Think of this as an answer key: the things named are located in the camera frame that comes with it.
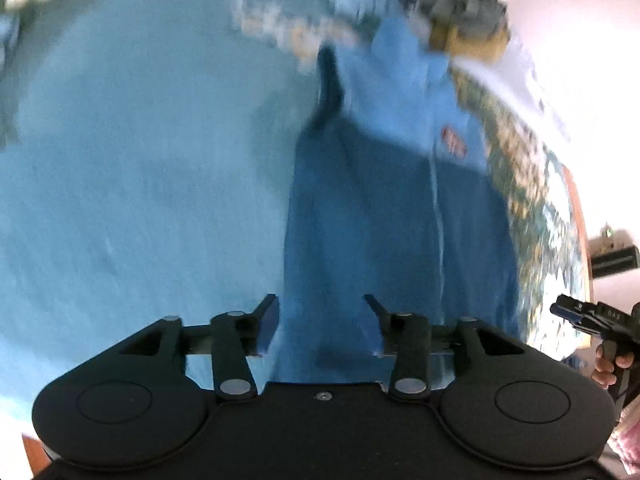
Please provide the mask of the person right hand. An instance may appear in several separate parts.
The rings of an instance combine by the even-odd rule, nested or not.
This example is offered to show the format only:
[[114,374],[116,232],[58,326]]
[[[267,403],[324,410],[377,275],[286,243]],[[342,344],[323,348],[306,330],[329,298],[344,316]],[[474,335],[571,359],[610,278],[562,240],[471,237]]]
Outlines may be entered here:
[[615,360],[609,359],[612,353],[608,352],[613,348],[612,341],[605,341],[600,344],[596,350],[596,359],[594,360],[594,369],[591,373],[591,379],[601,388],[608,389],[617,382],[615,376],[616,368],[626,370],[634,364],[634,354],[632,352],[616,356]]

